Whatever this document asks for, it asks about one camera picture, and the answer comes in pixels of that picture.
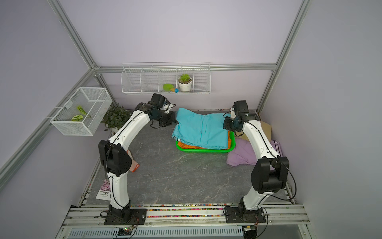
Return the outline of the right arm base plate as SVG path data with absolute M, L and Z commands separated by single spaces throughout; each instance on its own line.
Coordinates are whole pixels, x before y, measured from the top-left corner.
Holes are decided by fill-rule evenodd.
M 266 214 L 263 209 L 247 210 L 239 207 L 225 206 L 223 208 L 223 215 L 228 224 L 258 224 L 266 222 Z

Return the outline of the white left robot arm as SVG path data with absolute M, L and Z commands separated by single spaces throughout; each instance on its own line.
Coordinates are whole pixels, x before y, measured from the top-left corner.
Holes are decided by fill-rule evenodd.
M 112 209 L 122 210 L 130 203 L 127 177 L 133 169 L 133 158 L 128 154 L 129 146 L 138 133 L 150 122 L 159 127 L 176 123 L 176 105 L 163 95 L 154 93 L 148 103 L 138 104 L 127 122 L 108 140 L 98 144 L 101 164 L 110 183 L 110 204 Z

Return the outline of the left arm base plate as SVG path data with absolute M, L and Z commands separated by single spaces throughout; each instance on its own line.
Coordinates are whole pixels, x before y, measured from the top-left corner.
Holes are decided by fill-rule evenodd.
M 142 209 L 115 209 L 111 207 L 105 217 L 104 225 L 144 225 L 147 210 Z

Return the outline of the orange pants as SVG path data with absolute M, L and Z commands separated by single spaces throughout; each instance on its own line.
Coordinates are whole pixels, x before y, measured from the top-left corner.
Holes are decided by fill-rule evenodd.
M 230 134 L 231 134 L 231 132 L 228 131 L 228 141 L 227 141 L 228 148 L 226 148 L 225 150 L 228 150 L 231 147 L 232 140 L 231 140 Z M 200 146 L 188 145 L 188 144 L 182 143 L 180 141 L 178 142 L 178 146 L 182 149 L 207 149 L 207 148 L 203 148 Z

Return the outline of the teal pants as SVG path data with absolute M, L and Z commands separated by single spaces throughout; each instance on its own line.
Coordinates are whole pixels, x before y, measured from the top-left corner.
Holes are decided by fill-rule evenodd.
M 201 115 L 180 108 L 177 111 L 172 138 L 182 143 L 212 150 L 228 148 L 228 130 L 223 128 L 224 114 Z

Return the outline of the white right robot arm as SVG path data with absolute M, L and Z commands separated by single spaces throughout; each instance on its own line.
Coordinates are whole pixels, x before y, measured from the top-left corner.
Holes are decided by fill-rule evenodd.
M 244 212 L 259 210 L 268 197 L 285 189 L 289 174 L 289 160 L 272 147 L 256 113 L 251 113 L 245 100 L 236 101 L 230 116 L 224 118 L 223 128 L 245 134 L 258 157 L 251 173 L 251 188 L 241 199 Z

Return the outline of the purple pants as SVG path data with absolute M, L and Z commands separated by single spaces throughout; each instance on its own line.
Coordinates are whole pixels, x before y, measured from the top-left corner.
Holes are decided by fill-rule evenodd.
M 235 149 L 228 153 L 226 163 L 233 167 L 242 164 L 256 165 L 259 157 L 256 156 L 251 143 L 241 138 L 236 138 L 235 142 Z

